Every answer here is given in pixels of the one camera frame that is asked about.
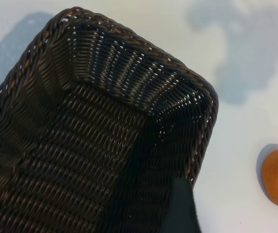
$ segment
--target wicker basket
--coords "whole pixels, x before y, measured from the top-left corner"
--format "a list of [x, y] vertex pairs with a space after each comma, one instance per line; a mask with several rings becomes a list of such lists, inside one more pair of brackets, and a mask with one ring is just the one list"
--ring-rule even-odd
[[0, 86], [0, 232], [158, 232], [217, 112], [179, 60], [103, 15], [62, 11]]

